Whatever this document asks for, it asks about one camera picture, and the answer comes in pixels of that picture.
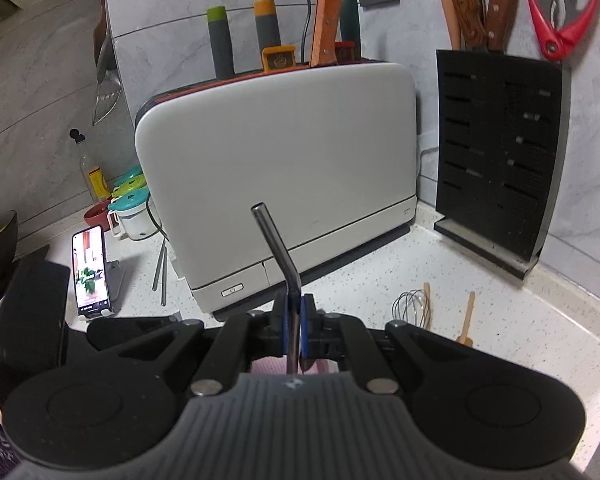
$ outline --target pink cloth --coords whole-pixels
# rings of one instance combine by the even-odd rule
[[[259,375],[285,375],[286,357],[263,357],[251,363],[251,373]],[[328,374],[329,364],[325,359],[318,359],[314,365],[304,372],[306,375]]]

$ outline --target red scissors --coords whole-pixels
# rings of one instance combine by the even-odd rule
[[[550,61],[567,57],[589,28],[600,0],[589,0],[582,10],[576,9],[576,0],[564,0],[564,24],[555,30],[552,18],[557,0],[529,0],[540,49]]]

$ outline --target clear glass bottle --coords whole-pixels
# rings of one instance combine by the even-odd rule
[[[75,140],[80,153],[80,172],[84,177],[84,182],[91,194],[94,203],[102,202],[111,197],[107,183],[102,175],[100,166],[93,160],[91,153],[87,148],[87,143],[84,135],[80,131],[72,128],[69,131],[69,136]]]

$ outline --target smartphone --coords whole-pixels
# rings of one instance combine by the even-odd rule
[[[78,315],[86,319],[109,315],[111,308],[102,226],[77,232],[71,239],[71,251]]]

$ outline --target white knife sterilizer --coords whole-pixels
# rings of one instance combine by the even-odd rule
[[[256,203],[267,203],[299,272],[415,215],[415,92],[401,65],[225,82],[143,110],[138,157],[203,312],[283,281],[251,218]]]

